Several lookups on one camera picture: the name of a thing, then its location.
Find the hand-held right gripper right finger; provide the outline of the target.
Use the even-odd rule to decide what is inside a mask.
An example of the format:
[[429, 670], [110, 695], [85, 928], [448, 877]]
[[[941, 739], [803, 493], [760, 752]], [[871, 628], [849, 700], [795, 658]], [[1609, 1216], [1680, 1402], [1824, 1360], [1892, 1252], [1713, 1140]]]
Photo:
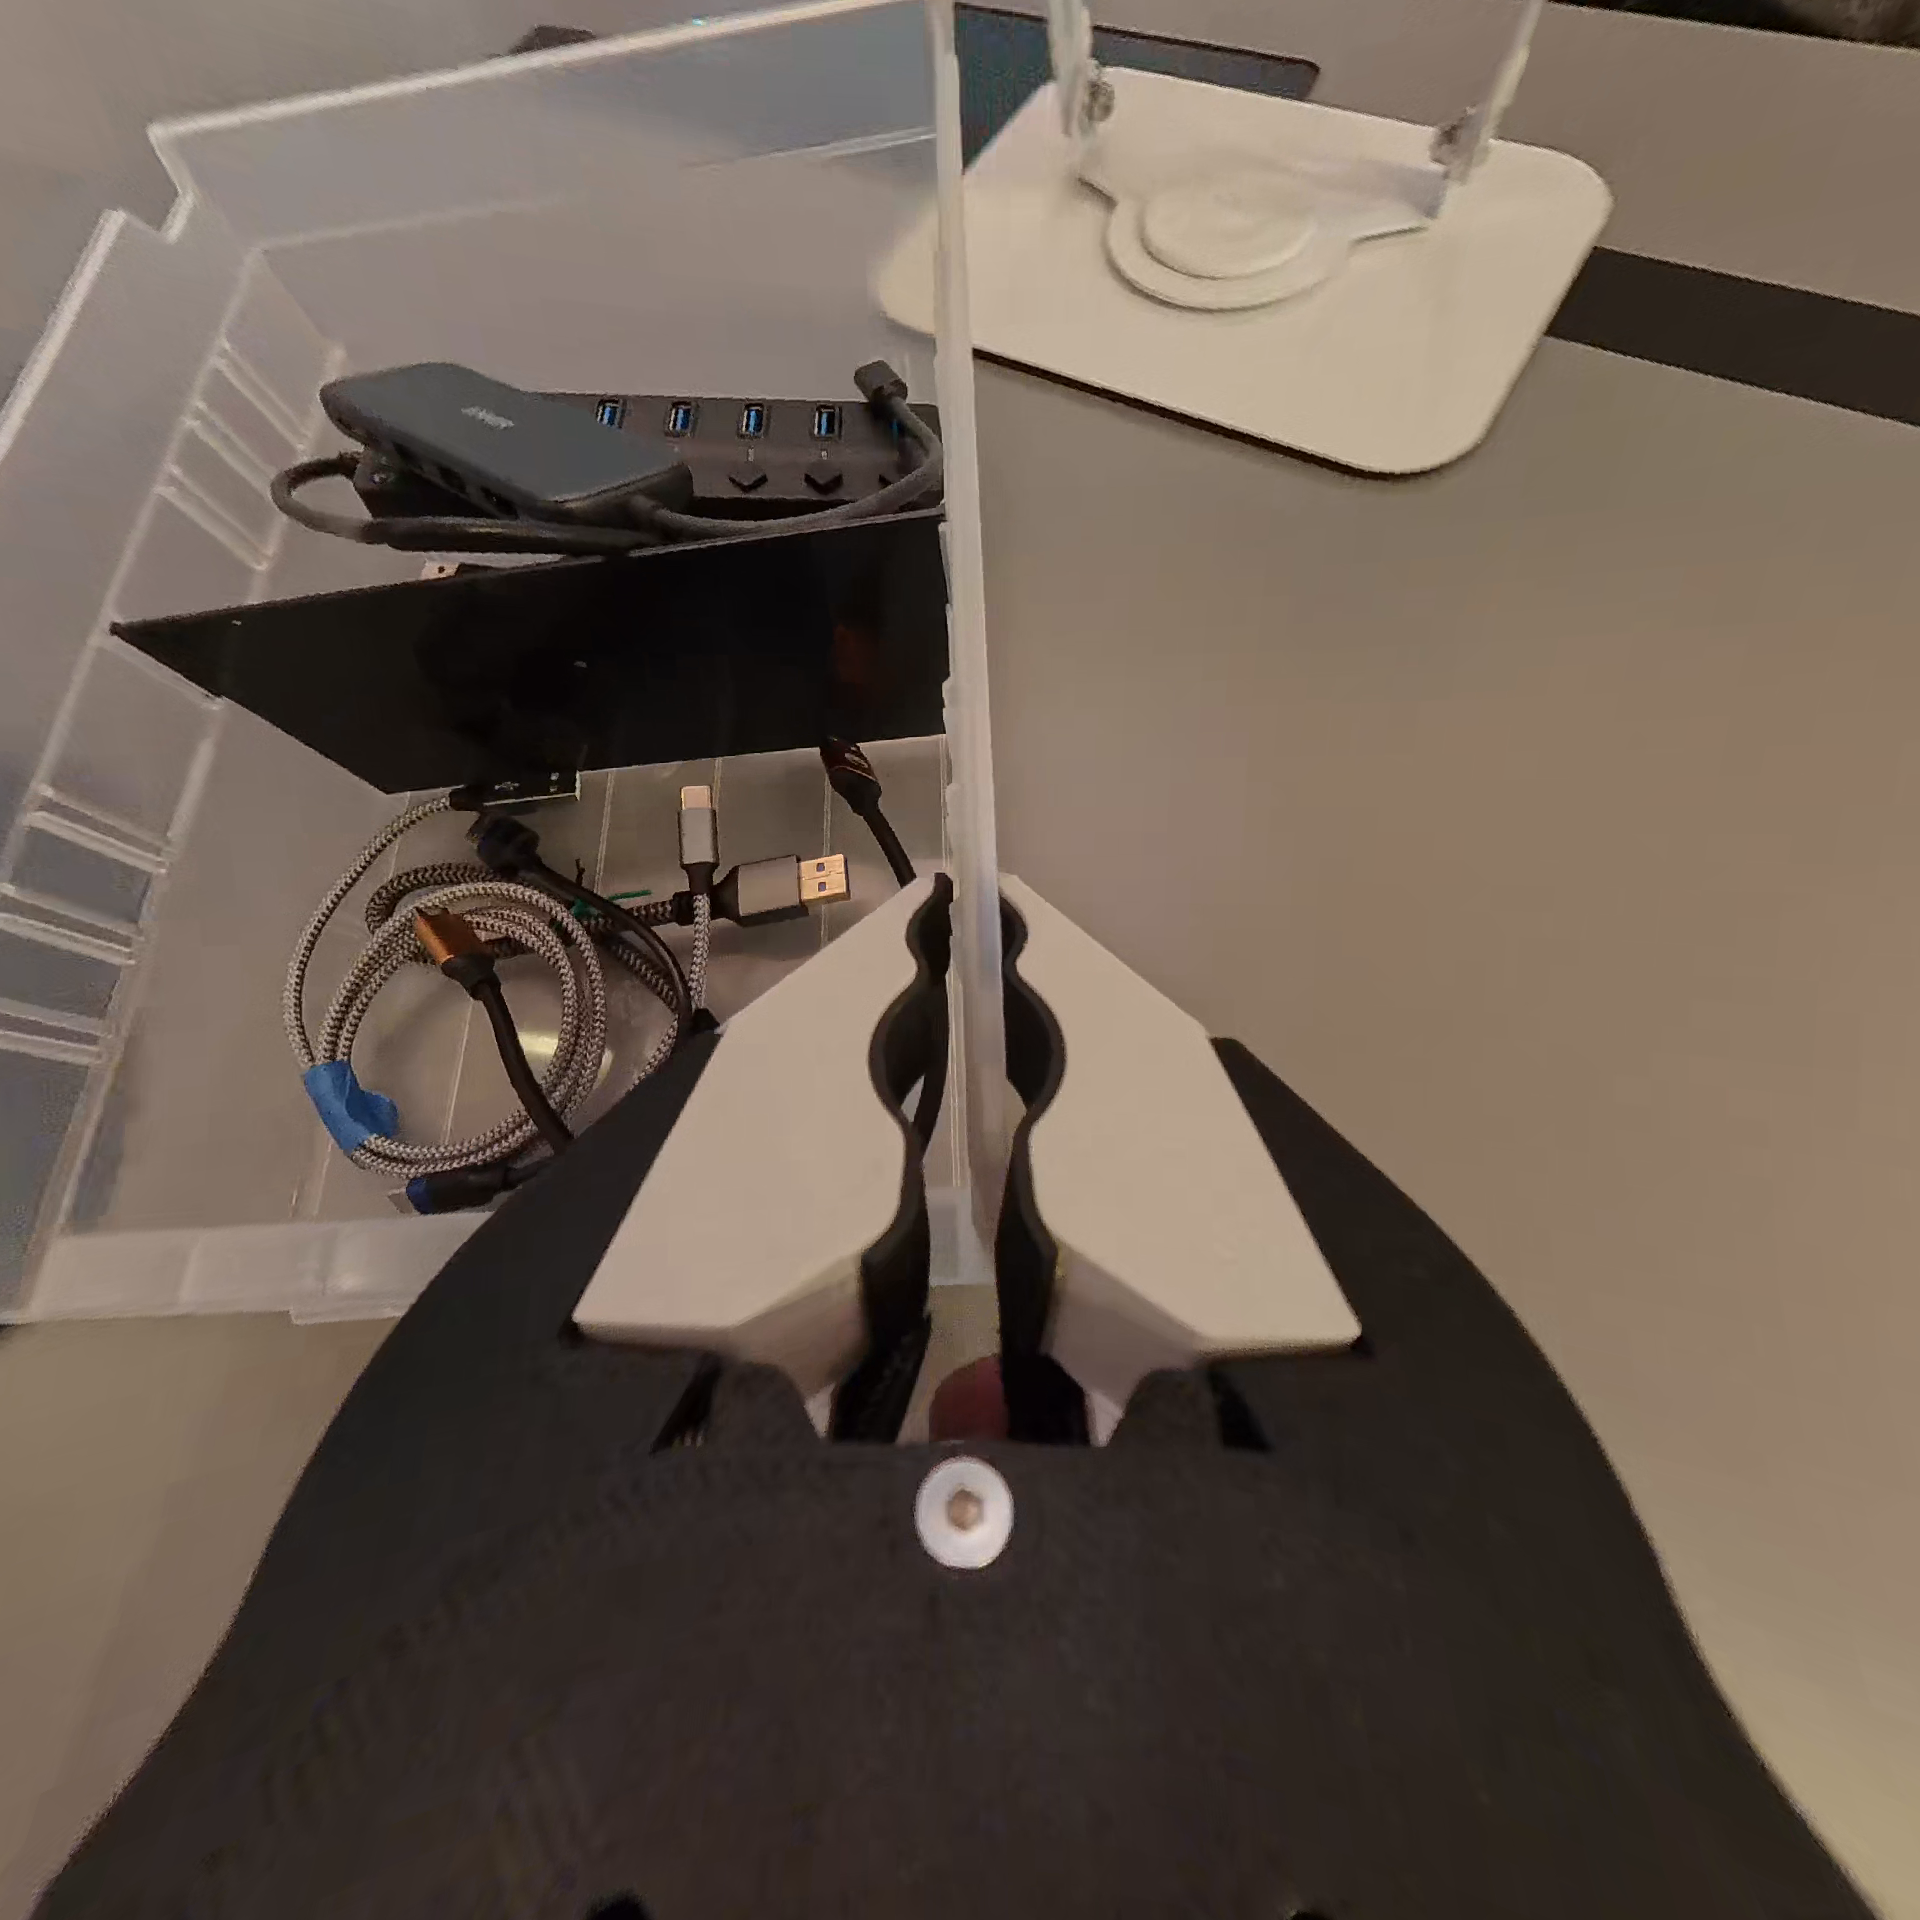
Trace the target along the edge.
[[1009, 1438], [1085, 1445], [1152, 1374], [1350, 1348], [1360, 1318], [1207, 1028], [1019, 877], [998, 925]]

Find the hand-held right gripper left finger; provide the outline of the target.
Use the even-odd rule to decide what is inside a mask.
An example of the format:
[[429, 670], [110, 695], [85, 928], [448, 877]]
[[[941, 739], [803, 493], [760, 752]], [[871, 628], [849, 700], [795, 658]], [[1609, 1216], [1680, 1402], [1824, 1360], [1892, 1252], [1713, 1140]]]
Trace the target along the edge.
[[573, 1325], [777, 1370], [827, 1436], [893, 1443], [931, 1339], [926, 1156], [951, 1048], [953, 883], [909, 879], [734, 1014]]

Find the grey braided cable blue tape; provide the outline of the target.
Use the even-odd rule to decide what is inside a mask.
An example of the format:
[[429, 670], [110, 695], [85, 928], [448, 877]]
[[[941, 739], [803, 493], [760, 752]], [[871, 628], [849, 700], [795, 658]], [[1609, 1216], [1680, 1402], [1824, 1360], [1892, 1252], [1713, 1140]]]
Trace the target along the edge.
[[[294, 938], [278, 990], [283, 1038], [308, 1106], [336, 1151], [391, 1176], [405, 1207], [445, 1214], [491, 1205], [564, 1154], [603, 1082], [614, 972], [645, 988], [663, 1031], [635, 1069], [654, 1077], [707, 1021], [716, 870], [707, 790], [684, 792], [684, 886], [608, 895], [553, 868], [516, 814], [448, 790], [393, 814], [349, 858]], [[365, 940], [311, 1021], [307, 990], [331, 923], [414, 831], [470, 816], [473, 858], [393, 870], [365, 899]], [[391, 1094], [358, 1074], [355, 1047], [400, 973], [429, 972], [485, 1020], [511, 1114], [456, 1139], [414, 1139]]]

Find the clear plastic bin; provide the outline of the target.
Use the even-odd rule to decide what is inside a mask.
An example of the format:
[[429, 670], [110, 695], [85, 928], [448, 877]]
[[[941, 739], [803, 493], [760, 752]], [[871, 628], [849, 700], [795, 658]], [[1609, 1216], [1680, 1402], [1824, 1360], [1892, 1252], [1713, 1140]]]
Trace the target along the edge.
[[[393, 1322], [477, 1226], [347, 1156], [281, 982], [405, 810], [549, 784], [545, 858], [675, 883], [849, 845], [820, 736], [903, 760], [951, 875], [934, 1275], [968, 1270], [996, 874], [951, 5], [775, 5], [164, 117], [160, 223], [105, 212], [4, 404], [4, 1318]], [[833, 445], [888, 362], [943, 442], [916, 512], [624, 558], [391, 550], [275, 474], [324, 387], [462, 363], [648, 442], [732, 400]]]

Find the black divider plate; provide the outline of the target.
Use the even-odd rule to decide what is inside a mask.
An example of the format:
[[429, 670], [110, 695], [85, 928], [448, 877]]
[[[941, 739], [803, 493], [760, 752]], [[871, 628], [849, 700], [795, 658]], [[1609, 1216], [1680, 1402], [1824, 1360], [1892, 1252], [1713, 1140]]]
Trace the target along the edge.
[[382, 792], [932, 736], [943, 517], [118, 622]]

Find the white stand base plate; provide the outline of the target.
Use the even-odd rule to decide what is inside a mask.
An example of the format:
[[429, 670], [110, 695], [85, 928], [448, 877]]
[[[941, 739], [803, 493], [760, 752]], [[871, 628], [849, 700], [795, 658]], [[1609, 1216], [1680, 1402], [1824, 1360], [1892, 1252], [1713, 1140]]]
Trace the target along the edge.
[[1544, 5], [1504, 5], [1468, 104], [1424, 128], [1097, 58], [1047, 5], [1048, 77], [877, 267], [879, 314], [1348, 474], [1475, 451], [1612, 210], [1500, 126]]

